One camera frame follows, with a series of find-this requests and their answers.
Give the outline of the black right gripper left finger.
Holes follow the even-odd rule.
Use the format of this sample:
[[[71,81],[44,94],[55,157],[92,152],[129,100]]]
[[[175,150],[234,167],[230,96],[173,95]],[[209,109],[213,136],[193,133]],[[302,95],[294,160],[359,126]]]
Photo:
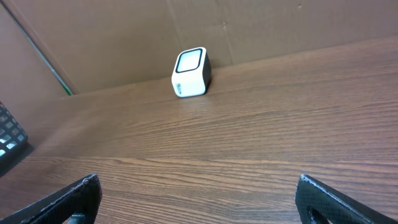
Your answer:
[[[97,174],[89,174],[76,182],[19,210],[1,224],[94,224],[102,198]]]

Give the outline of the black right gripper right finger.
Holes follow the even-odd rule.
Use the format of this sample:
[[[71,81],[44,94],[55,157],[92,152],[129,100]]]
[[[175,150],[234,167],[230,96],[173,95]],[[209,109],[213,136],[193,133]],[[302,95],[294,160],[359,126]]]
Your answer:
[[[397,224],[396,220],[305,174],[298,180],[295,204],[302,223]]]

